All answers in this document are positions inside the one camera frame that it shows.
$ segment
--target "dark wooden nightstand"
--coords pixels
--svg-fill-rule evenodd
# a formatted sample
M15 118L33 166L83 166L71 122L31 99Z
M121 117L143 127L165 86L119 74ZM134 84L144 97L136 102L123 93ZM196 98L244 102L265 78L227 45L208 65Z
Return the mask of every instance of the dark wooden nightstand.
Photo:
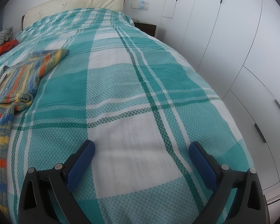
M147 33L152 37L155 36L155 30L157 29L157 25L144 22L134 22L134 25L136 28L140 29L144 33Z

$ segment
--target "white wardrobe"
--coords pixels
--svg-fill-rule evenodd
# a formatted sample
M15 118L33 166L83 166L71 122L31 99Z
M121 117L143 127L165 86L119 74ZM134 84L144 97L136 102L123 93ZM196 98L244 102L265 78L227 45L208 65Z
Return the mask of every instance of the white wardrobe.
M280 197L280 6L275 0L170 1L172 17L162 17L160 39L220 96L267 200Z

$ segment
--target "red cloth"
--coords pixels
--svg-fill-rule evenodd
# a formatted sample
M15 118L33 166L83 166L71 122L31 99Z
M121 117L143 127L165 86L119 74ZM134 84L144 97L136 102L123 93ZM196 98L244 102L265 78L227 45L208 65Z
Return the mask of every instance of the red cloth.
M10 51L12 48L15 48L18 44L20 44L18 40L12 40L10 42L6 42L5 44L1 45L0 56Z

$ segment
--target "headboard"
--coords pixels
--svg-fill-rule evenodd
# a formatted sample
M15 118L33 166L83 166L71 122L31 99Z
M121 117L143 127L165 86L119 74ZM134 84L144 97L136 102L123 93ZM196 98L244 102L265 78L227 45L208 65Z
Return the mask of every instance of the headboard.
M122 12L125 0L50 0L28 10L22 16L21 30L43 17L75 8L106 8Z

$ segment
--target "plaid pattern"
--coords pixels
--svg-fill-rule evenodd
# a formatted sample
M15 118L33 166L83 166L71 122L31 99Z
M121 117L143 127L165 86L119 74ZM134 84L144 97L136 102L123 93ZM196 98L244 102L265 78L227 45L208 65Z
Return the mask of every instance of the plaid pattern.
M39 20L17 39L0 69L36 48L70 52L43 77L33 104L14 117L7 156L13 223L27 169L64 162L85 139L94 141L96 154L72 194L94 224L192 223L211 196L188 157L192 141L232 169L253 166L209 85L123 13L74 9Z
M6 158L14 111L24 110L32 104L40 78L67 52L66 49L35 52L12 67L4 66L0 72L0 209L6 215Z
M0 46L4 44L4 42L8 41L8 39L13 34L13 28L10 27L8 29L4 29L0 32Z

